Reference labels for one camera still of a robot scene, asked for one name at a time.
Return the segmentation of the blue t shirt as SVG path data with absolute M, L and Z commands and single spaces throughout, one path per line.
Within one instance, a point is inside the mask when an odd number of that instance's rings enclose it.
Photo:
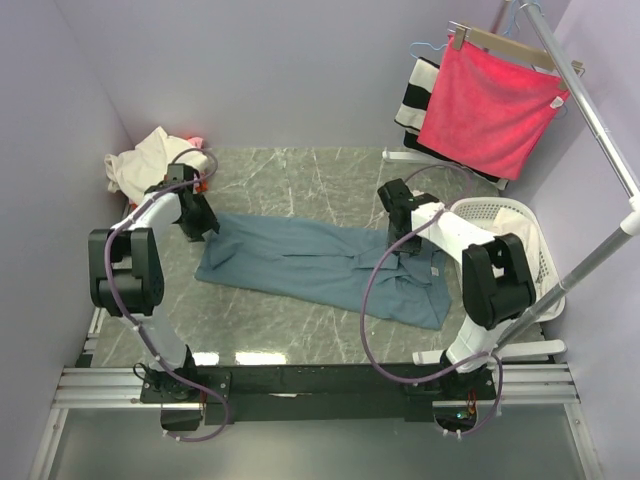
M 304 218 L 224 213 L 195 277 L 438 330 L 452 300 L 446 256 L 387 255 L 383 230 Z

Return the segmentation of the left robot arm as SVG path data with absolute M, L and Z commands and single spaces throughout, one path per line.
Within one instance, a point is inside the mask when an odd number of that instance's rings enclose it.
M 172 225 L 186 240 L 202 242 L 220 229 L 201 186 L 206 177 L 183 163 L 167 167 L 140 204 L 108 229 L 88 237 L 90 296 L 94 305 L 129 324 L 151 355 L 149 368 L 170 371 L 164 389 L 176 401 L 200 388 L 192 353 L 170 325 L 163 307 L 165 279 L 157 241 Z

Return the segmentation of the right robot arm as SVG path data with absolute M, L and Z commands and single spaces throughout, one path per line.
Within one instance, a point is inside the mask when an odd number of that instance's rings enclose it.
M 536 302 L 523 243 L 513 233 L 496 235 L 462 219 L 430 194 L 414 195 L 402 179 L 386 182 L 377 193 L 388 214 L 390 253 L 417 255 L 428 241 L 461 267 L 466 316 L 441 354 L 445 369 L 438 377 L 442 393 L 460 399 L 502 333 Z

